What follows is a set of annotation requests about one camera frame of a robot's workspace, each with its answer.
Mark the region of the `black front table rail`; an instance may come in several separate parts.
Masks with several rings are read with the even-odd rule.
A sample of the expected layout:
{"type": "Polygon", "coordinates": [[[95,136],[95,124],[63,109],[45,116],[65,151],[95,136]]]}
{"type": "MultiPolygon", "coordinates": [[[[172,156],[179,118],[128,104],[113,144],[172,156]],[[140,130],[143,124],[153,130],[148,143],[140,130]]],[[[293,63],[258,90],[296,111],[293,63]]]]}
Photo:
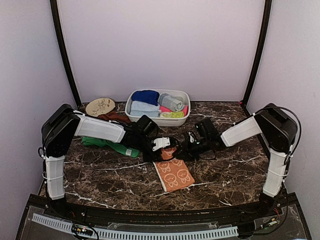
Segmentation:
{"type": "Polygon", "coordinates": [[[218,222],[219,224],[248,225],[253,222],[265,222],[272,216],[276,216],[282,224],[289,226],[301,221],[295,194],[281,196],[277,202],[280,205],[277,207],[278,213],[270,209],[265,216],[261,216],[255,212],[257,202],[198,210],[141,211],[86,206],[66,201],[54,204],[48,203],[45,197],[31,194],[23,216],[26,217],[35,210],[41,214],[87,224],[91,227],[107,226],[110,223],[174,225],[218,222]]]}

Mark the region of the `pink rolled towel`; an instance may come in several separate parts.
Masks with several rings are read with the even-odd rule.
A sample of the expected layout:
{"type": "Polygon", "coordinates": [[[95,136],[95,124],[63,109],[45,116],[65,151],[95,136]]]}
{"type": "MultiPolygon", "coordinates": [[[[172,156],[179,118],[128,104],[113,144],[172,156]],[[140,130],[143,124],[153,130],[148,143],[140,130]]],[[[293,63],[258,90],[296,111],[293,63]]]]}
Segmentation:
{"type": "MultiPolygon", "coordinates": [[[[164,113],[164,112],[172,112],[172,110],[170,110],[169,108],[166,108],[164,106],[160,106],[159,110],[164,113]]],[[[186,116],[188,114],[188,106],[185,105],[183,110],[182,110],[184,116],[186,116]]]]}

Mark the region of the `orange bunny pattern towel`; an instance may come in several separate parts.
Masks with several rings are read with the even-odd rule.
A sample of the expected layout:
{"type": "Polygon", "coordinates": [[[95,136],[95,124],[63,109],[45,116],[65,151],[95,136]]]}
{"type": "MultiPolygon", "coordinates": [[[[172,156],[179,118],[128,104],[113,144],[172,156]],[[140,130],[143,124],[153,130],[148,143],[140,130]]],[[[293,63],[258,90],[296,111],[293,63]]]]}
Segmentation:
{"type": "Polygon", "coordinates": [[[160,155],[162,161],[153,163],[165,192],[184,189],[195,183],[195,180],[190,174],[185,162],[183,160],[173,158],[175,150],[175,147],[162,148],[160,155]]]}

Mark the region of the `right black frame post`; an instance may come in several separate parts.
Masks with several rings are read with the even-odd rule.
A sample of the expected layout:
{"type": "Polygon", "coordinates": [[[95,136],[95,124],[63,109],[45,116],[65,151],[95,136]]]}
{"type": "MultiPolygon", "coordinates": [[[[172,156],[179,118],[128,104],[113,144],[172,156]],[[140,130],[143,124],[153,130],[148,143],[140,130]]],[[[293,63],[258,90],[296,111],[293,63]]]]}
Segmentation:
{"type": "Polygon", "coordinates": [[[261,20],[261,27],[260,27],[257,47],[256,47],[250,75],[248,78],[247,86],[243,95],[243,99],[241,100],[241,106],[243,108],[246,108],[249,103],[250,96],[255,84],[257,74],[258,74],[258,70],[259,70],[259,66],[260,66],[260,62],[262,59],[263,50],[265,46],[265,41],[267,37],[267,32],[268,32],[268,26],[269,26],[271,10],[272,10],[272,2],[273,2],[272,0],[264,1],[263,15],[261,20]]]}

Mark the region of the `grey plastic basin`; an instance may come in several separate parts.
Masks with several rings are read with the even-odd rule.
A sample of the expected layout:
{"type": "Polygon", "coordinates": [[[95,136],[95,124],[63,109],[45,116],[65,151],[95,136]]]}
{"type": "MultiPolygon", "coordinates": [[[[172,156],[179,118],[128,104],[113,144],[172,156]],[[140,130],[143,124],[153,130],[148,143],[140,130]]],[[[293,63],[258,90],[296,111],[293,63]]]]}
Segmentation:
{"type": "MultiPolygon", "coordinates": [[[[190,101],[189,95],[186,92],[180,91],[180,90],[168,90],[168,89],[148,89],[148,90],[156,91],[159,93],[159,95],[162,93],[167,93],[173,97],[180,99],[185,104],[185,106],[188,106],[188,113],[183,118],[163,118],[163,117],[160,117],[161,111],[160,111],[160,114],[158,117],[149,117],[159,127],[178,127],[178,126],[183,125],[186,122],[187,118],[190,115],[190,111],[191,111],[191,107],[190,107],[191,101],[190,101]]],[[[125,114],[129,117],[131,122],[137,122],[139,120],[139,118],[141,117],[141,116],[130,115],[131,105],[133,102],[131,99],[131,96],[134,92],[132,92],[131,95],[129,96],[129,98],[126,102],[126,106],[125,106],[125,114]]]]}

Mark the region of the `brown towel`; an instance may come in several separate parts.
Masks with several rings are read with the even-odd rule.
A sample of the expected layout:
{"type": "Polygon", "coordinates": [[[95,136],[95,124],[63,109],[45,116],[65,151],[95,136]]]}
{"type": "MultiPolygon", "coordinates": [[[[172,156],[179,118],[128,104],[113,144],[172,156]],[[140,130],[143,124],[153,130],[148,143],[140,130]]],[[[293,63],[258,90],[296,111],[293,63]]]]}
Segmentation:
{"type": "Polygon", "coordinates": [[[111,111],[109,113],[105,114],[100,114],[98,116],[99,119],[105,120],[105,121],[116,121],[119,123],[124,123],[124,124],[130,124],[131,120],[127,116],[119,115],[115,111],[111,111]]]}

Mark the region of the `light blue rolled towel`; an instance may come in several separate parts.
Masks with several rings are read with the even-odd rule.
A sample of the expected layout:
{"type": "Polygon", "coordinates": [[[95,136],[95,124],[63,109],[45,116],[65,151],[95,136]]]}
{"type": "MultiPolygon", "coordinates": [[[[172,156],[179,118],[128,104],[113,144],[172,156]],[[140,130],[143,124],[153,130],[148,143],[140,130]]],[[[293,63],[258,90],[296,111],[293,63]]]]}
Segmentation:
{"type": "Polygon", "coordinates": [[[130,115],[142,117],[146,115],[150,118],[156,118],[160,115],[160,106],[152,105],[146,102],[134,100],[131,103],[130,115]]]}

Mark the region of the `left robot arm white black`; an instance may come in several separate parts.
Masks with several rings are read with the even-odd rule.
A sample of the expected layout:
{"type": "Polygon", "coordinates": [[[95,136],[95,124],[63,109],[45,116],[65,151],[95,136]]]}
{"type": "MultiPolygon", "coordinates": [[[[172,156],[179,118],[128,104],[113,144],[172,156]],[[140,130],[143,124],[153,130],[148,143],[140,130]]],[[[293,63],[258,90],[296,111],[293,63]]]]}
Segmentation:
{"type": "Polygon", "coordinates": [[[137,122],[120,123],[88,116],[61,105],[41,128],[42,158],[48,196],[53,200],[51,210],[60,218],[67,218],[70,206],[62,198],[64,190],[64,160],[74,137],[91,137],[124,145],[143,153],[153,161],[161,159],[161,149],[170,145],[169,137],[152,137],[158,125],[143,115],[137,122]]]}

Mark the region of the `round beige embroidered cloth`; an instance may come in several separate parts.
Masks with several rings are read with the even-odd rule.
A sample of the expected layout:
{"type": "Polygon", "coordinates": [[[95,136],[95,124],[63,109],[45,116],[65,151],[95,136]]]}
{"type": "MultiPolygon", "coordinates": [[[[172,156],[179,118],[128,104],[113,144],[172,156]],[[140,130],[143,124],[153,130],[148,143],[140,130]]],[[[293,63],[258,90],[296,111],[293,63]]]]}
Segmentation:
{"type": "Polygon", "coordinates": [[[92,117],[108,114],[116,107],[115,102],[108,97],[101,97],[91,101],[85,108],[86,114],[92,117]]]}

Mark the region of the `grey rolled towel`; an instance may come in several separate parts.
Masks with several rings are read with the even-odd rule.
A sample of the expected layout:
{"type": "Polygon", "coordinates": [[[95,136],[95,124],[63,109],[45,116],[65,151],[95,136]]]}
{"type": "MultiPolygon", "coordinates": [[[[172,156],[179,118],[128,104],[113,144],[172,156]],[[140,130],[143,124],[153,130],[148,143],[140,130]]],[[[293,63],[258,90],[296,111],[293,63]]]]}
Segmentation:
{"type": "Polygon", "coordinates": [[[178,98],[171,96],[168,93],[161,93],[157,100],[158,104],[173,111],[180,112],[184,109],[185,104],[178,98]]]}

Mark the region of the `green microfibre towel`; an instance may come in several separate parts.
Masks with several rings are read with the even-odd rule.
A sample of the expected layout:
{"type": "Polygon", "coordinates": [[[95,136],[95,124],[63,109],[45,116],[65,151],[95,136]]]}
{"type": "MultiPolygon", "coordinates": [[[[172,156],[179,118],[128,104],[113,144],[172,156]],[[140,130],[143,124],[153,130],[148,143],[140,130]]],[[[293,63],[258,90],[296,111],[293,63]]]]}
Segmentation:
{"type": "Polygon", "coordinates": [[[120,143],[112,142],[105,139],[99,139],[95,137],[83,136],[82,143],[86,147],[88,146],[97,146],[101,148],[110,147],[117,153],[120,153],[124,156],[132,157],[132,158],[136,158],[140,154],[140,151],[137,149],[126,147],[120,143]]]}

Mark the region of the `yellow green rolled towel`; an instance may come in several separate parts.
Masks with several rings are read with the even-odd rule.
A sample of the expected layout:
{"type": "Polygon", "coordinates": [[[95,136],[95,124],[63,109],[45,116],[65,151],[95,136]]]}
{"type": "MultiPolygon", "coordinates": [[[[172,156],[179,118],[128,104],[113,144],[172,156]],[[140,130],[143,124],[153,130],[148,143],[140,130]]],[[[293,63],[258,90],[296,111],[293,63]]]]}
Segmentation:
{"type": "Polygon", "coordinates": [[[170,111],[170,112],[161,112],[160,117],[161,118],[174,118],[174,119],[179,119],[183,118],[185,116],[183,111],[170,111]]]}

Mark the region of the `small electronics board with leds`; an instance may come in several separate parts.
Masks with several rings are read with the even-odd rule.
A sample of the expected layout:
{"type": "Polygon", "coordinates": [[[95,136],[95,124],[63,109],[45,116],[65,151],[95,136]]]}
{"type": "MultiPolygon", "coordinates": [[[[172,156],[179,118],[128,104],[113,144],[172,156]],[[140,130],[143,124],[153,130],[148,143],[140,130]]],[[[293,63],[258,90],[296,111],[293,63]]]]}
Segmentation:
{"type": "Polygon", "coordinates": [[[82,226],[78,224],[72,225],[71,232],[76,236],[88,236],[88,237],[91,237],[94,233],[90,228],[87,228],[86,226],[82,226]]]}

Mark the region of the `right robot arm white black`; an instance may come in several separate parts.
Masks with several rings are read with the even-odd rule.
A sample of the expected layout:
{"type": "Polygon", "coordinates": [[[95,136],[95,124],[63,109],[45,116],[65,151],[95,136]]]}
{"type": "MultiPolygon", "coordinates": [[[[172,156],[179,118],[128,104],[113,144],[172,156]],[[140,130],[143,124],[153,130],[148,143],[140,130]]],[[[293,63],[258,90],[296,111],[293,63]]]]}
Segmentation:
{"type": "Polygon", "coordinates": [[[288,174],[289,162],[301,138],[301,123],[291,110],[269,103],[236,122],[223,132],[205,118],[195,125],[201,139],[192,131],[184,134],[184,142],[173,156],[184,161],[198,160],[207,151],[220,151],[232,147],[253,136],[262,135],[269,150],[269,166],[263,195],[274,198],[280,192],[283,180],[288,174]]]}

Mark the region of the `black frame post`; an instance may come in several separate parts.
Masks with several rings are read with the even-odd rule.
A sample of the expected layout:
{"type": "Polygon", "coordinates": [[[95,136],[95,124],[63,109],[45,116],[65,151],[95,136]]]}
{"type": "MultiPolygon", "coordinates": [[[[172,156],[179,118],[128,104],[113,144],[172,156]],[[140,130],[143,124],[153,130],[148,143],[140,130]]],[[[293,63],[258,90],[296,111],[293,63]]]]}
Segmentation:
{"type": "Polygon", "coordinates": [[[263,50],[265,46],[265,41],[267,37],[267,32],[268,32],[268,26],[269,26],[271,10],[272,10],[272,2],[273,2],[272,0],[264,1],[263,15],[261,20],[261,27],[260,27],[257,47],[256,47],[250,75],[248,78],[247,86],[243,95],[243,99],[241,100],[241,106],[243,108],[246,108],[249,103],[250,96],[255,84],[257,74],[258,74],[258,70],[259,70],[259,66],[260,66],[260,62],[262,59],[263,50]]]}
{"type": "Polygon", "coordinates": [[[68,81],[74,102],[76,106],[79,108],[82,105],[82,101],[79,95],[78,88],[76,86],[76,81],[72,72],[69,56],[67,53],[67,48],[64,40],[64,34],[63,34],[63,29],[62,29],[60,14],[59,14],[58,1],[50,0],[49,3],[50,3],[52,20],[53,20],[53,26],[55,30],[55,35],[56,35],[63,67],[65,70],[65,74],[67,77],[67,81],[68,81]]]}

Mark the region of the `dark blue rolled towel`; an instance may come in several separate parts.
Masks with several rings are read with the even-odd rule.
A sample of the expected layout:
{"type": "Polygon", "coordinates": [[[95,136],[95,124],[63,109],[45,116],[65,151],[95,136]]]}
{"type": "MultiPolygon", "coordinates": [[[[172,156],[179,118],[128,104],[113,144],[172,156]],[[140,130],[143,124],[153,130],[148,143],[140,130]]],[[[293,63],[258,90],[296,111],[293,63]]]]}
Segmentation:
{"type": "Polygon", "coordinates": [[[159,96],[160,94],[154,90],[137,90],[132,94],[131,100],[157,106],[159,96]]]}

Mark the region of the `left black frame post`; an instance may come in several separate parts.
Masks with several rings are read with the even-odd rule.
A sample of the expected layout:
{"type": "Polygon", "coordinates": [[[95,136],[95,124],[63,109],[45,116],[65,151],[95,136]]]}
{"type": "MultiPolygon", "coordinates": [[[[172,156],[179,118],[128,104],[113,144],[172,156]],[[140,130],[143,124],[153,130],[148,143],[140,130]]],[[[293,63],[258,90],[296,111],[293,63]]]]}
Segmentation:
{"type": "Polygon", "coordinates": [[[79,108],[82,105],[82,101],[79,95],[78,88],[76,86],[76,81],[72,72],[69,56],[67,53],[67,48],[64,40],[64,34],[63,34],[63,29],[62,29],[60,14],[59,14],[58,1],[50,0],[49,3],[50,3],[52,20],[53,20],[53,26],[55,30],[55,35],[56,35],[63,67],[65,70],[65,74],[67,77],[67,81],[68,81],[74,102],[76,106],[79,108]]]}

